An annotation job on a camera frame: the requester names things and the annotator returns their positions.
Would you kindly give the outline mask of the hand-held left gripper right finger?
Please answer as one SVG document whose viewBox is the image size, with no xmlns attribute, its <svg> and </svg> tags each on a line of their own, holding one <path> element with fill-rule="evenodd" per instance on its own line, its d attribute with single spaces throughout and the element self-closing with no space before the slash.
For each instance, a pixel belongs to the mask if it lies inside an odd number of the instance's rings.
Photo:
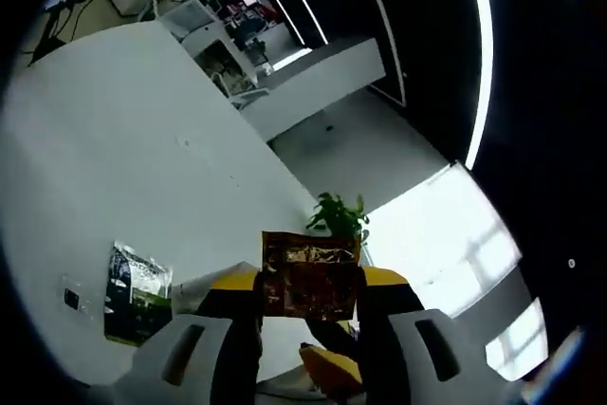
<svg viewBox="0 0 607 405">
<path fill-rule="evenodd" d="M 378 267 L 358 272 L 359 369 L 369 404 L 511 404 L 517 383 L 487 364 L 485 348 L 408 281 Z"/>
</svg>

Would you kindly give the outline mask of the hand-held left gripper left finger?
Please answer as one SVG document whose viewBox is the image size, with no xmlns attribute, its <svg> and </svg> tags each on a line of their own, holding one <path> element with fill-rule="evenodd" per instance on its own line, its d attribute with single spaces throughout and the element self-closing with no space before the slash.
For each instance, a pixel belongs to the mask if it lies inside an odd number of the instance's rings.
<svg viewBox="0 0 607 405">
<path fill-rule="evenodd" d="M 262 355 L 255 267 L 207 275 L 194 313 L 181 313 L 143 343 L 113 384 L 115 404 L 252 404 Z"/>
</svg>

